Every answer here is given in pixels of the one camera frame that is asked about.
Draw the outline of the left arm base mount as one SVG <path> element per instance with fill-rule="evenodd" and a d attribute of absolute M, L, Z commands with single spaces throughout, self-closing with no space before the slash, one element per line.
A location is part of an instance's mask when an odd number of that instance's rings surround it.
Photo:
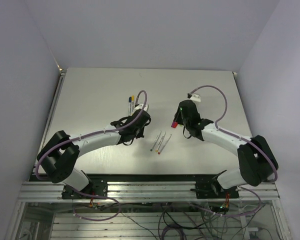
<path fill-rule="evenodd" d="M 65 184 L 61 198 L 63 200 L 89 199 L 90 195 L 105 197 L 108 192 L 108 184 L 102 178 L 90 178 L 82 170 L 74 169 Z"/>

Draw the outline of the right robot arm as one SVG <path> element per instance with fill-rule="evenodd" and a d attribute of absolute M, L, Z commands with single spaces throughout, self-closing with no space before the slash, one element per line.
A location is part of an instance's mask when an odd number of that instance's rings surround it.
<path fill-rule="evenodd" d="M 179 103 L 174 121 L 189 132 L 188 139 L 215 144 L 237 156 L 237 169 L 224 170 L 209 181 L 214 197 L 223 197 L 232 187 L 257 187 L 260 183 L 269 182 L 271 175 L 278 177 L 278 162 L 263 136 L 242 137 L 218 128 L 212 120 L 201 118 L 196 104 L 189 99 Z"/>

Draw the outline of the blue marker pen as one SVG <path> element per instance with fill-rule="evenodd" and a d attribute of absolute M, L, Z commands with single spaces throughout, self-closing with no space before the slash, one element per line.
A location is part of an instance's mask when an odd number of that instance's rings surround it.
<path fill-rule="evenodd" d="M 130 96 L 128 98 L 128 116 L 131 115 L 131 103 L 132 103 L 132 97 Z"/>

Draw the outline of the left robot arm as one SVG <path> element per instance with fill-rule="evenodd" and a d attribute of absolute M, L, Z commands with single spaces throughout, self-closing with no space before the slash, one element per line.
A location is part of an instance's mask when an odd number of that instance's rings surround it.
<path fill-rule="evenodd" d="M 64 183 L 75 194 L 86 199 L 95 192 L 94 183 L 82 170 L 75 168 L 79 157 L 107 146 L 129 146 L 144 137 L 144 128 L 151 122 L 146 109 L 135 109 L 133 115 L 113 121 L 105 129 L 71 137 L 65 131 L 56 132 L 37 155 L 35 175 L 42 181 Z"/>

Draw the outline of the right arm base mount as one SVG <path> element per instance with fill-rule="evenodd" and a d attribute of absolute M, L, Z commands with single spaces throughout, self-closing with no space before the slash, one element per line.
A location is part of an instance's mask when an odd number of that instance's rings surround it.
<path fill-rule="evenodd" d="M 195 175 L 195 187 L 191 188 L 190 191 L 195 192 L 197 199 L 225 199 L 226 197 L 238 199 L 239 193 L 236 186 L 223 189 L 217 182 L 217 177 L 224 172 L 226 172 L 226 170 L 218 174 Z"/>

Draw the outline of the orange marker pen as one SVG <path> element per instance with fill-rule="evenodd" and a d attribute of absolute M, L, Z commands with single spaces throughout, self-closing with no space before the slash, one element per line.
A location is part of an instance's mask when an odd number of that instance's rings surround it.
<path fill-rule="evenodd" d="M 132 116 L 134 113 L 134 107 L 135 107 L 135 96 L 132 95 L 130 97 L 130 115 Z"/>

